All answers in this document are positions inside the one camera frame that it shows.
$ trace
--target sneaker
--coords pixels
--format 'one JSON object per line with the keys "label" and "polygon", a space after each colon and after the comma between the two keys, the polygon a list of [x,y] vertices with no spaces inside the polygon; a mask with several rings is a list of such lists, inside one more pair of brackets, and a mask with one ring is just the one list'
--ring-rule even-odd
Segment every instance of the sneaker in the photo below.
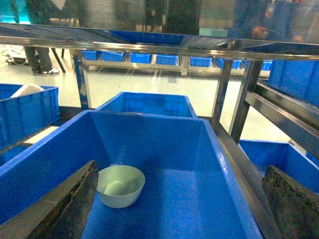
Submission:
{"label": "sneaker", "polygon": [[59,69],[51,69],[50,71],[42,71],[42,76],[58,74],[60,72]]}
{"label": "sneaker", "polygon": [[35,71],[35,72],[33,73],[34,76],[38,76],[38,75],[40,75],[40,74],[41,74],[41,71]]}

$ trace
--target metal leg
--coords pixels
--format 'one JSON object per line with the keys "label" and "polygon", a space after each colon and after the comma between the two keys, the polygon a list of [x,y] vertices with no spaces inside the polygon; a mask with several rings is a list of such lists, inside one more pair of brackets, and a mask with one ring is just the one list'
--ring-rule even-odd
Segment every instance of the metal leg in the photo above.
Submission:
{"label": "metal leg", "polygon": [[81,108],[87,110],[91,107],[90,91],[88,85],[87,71],[82,61],[81,50],[73,50],[74,68],[78,83]]}
{"label": "metal leg", "polygon": [[263,61],[251,61],[248,69],[245,69],[244,79],[240,85],[235,111],[229,128],[229,135],[236,143],[239,142],[249,110],[249,104],[245,101],[246,92],[255,90],[262,65]]}
{"label": "metal leg", "polygon": [[57,62],[59,63],[59,66],[60,66],[62,72],[65,73],[65,72],[66,72],[66,71],[65,71],[65,68],[64,68],[64,66],[63,66],[63,64],[62,64],[62,62],[61,62],[61,60],[60,60],[58,54],[56,53],[55,48],[51,48],[51,50],[52,50],[52,52],[53,52],[53,54],[54,54],[54,56],[55,56]]}
{"label": "metal leg", "polygon": [[181,66],[182,66],[181,75],[182,76],[187,76],[188,65],[189,65],[189,57],[182,56],[181,57]]}
{"label": "metal leg", "polygon": [[220,80],[218,81],[218,84],[217,84],[214,107],[211,113],[211,117],[212,117],[211,125],[213,126],[213,129],[215,131],[216,131],[218,122],[220,121],[221,112],[223,110],[226,90],[227,90],[232,66],[233,66],[232,60],[225,60],[223,70],[220,74]]}

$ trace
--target blue plastic bin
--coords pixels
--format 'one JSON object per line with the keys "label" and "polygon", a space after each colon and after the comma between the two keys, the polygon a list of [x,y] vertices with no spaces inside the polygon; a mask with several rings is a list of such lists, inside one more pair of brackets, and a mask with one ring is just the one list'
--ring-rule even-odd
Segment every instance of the blue plastic bin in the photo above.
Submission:
{"label": "blue plastic bin", "polygon": [[137,167],[146,182],[127,208],[96,196],[82,239],[262,238],[208,121],[99,111],[80,113],[0,167],[0,223],[92,159],[99,170]]}
{"label": "blue plastic bin", "polygon": [[[220,59],[220,58],[216,58],[216,62],[217,62],[217,66],[219,68],[223,68],[224,67],[224,59]],[[232,69],[239,69],[241,60],[233,60],[233,65],[232,65]]]}
{"label": "blue plastic bin", "polygon": [[156,55],[156,64],[176,66],[178,64],[178,56]]}
{"label": "blue plastic bin", "polygon": [[121,92],[96,110],[197,118],[188,97],[178,95]]}
{"label": "blue plastic bin", "polygon": [[100,58],[101,52],[100,51],[82,51],[82,56],[85,60],[88,61],[97,61]]}
{"label": "blue plastic bin", "polygon": [[319,61],[273,61],[268,84],[319,107]]}
{"label": "blue plastic bin", "polygon": [[9,160],[16,157],[22,151],[26,150],[28,147],[23,145],[18,145],[13,149],[9,150],[8,152],[0,155],[0,166],[4,165],[5,163],[9,162]]}
{"label": "blue plastic bin", "polygon": [[112,52],[112,51],[102,51],[103,61],[123,61],[124,52]]}
{"label": "blue plastic bin", "polygon": [[130,53],[131,62],[133,63],[145,63],[149,64],[151,62],[150,54],[142,54],[142,53]]}
{"label": "blue plastic bin", "polygon": [[274,165],[310,190],[319,193],[319,167],[291,144],[254,140],[241,140],[239,144],[263,177],[268,166]]}
{"label": "blue plastic bin", "polygon": [[269,71],[271,69],[272,61],[264,61],[263,66],[261,67],[262,71]]}
{"label": "blue plastic bin", "polygon": [[10,98],[20,87],[0,84],[0,150],[60,119],[58,87]]}
{"label": "blue plastic bin", "polygon": [[[245,68],[249,66],[249,62],[250,61],[243,61]],[[262,71],[269,71],[271,69],[272,63],[273,63],[272,61],[264,61],[263,65],[261,67],[261,70]]]}
{"label": "blue plastic bin", "polygon": [[212,58],[190,57],[191,66],[210,67]]}

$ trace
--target metal rack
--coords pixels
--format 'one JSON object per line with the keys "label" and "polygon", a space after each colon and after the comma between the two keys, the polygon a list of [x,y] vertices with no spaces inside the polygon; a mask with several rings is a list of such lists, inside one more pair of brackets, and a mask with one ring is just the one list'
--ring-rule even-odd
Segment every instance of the metal rack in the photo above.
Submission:
{"label": "metal rack", "polygon": [[[0,37],[0,42],[3,43],[4,38]],[[21,44],[21,39],[17,39],[16,41],[9,39],[7,42],[7,44],[12,43]],[[317,59],[318,57],[305,55],[180,49],[173,47],[154,47],[117,43],[87,43],[85,46],[75,43],[72,47],[70,42],[68,44],[64,44],[63,42],[58,41],[32,41],[32,39],[25,41],[25,45],[32,44],[46,47],[69,47],[76,49],[73,51],[73,60],[82,107],[61,107],[62,121],[67,121],[82,110],[89,109],[91,106],[90,92],[87,84],[87,70],[88,65],[91,65],[91,62],[87,64],[88,62],[82,59],[81,49],[96,48],[98,50],[148,52],[151,54],[177,53],[179,56],[181,56],[182,62],[184,63],[191,55],[218,56],[220,58],[252,60],[249,67],[247,67],[244,72],[244,80],[240,86],[229,133],[220,124],[220,117],[223,109],[228,81],[232,71],[232,60],[225,60],[224,62],[224,67],[220,72],[220,80],[218,81],[216,89],[212,115],[207,119],[210,120],[211,125],[219,138],[219,141],[232,166],[239,185],[245,195],[247,203],[264,237],[269,239],[281,238],[280,232],[272,217],[265,193],[262,188],[262,176],[256,167],[250,162],[245,153],[239,148],[238,141],[245,124],[248,110],[252,106],[283,132],[289,135],[293,140],[304,147],[307,151],[319,158],[319,110],[268,87],[265,81],[258,81],[263,63],[262,59],[309,60]],[[141,66],[142,65],[138,64],[127,65],[127,67],[143,68]]]}
{"label": "metal rack", "polygon": [[[114,62],[114,61],[103,61],[103,60],[85,60],[83,62],[86,66],[97,66],[97,67],[110,67],[110,68],[124,68],[124,69],[144,69],[144,70],[161,70],[161,71],[175,71],[181,72],[182,76],[187,76],[188,72],[193,73],[207,73],[207,74],[219,74],[221,69],[216,66],[216,63],[213,60],[212,67],[198,67],[191,66],[190,59],[188,56],[178,56],[178,64],[177,65],[159,65],[156,64],[156,54],[152,55],[152,61],[150,64],[144,63],[132,63],[130,61],[130,56],[124,58],[122,62]],[[231,69],[232,75],[243,75],[244,68],[240,69]],[[269,77],[269,71],[261,71],[261,77]]]}

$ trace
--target floor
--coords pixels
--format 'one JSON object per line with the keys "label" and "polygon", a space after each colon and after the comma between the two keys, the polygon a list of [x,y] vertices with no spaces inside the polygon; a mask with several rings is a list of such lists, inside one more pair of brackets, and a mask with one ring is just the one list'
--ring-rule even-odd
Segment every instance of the floor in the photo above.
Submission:
{"label": "floor", "polygon": [[[53,67],[58,64],[51,56]],[[59,104],[61,106],[80,107],[77,83],[72,70],[70,54],[66,50],[62,59],[66,68],[65,74],[55,76],[33,76],[31,68],[23,65],[9,65],[6,57],[0,56],[0,83],[59,86]],[[122,91],[149,92],[187,95],[194,110],[199,116],[210,116],[219,75],[189,74],[187,77],[179,73],[163,71],[141,71],[125,69],[91,68],[88,82],[92,108],[96,108]],[[234,76],[229,82],[221,123],[228,130],[240,87],[241,77]],[[39,138],[55,130],[51,127],[28,142],[34,143]],[[274,124],[265,119],[253,108],[250,108],[242,139],[259,139],[288,142],[290,138]]]}

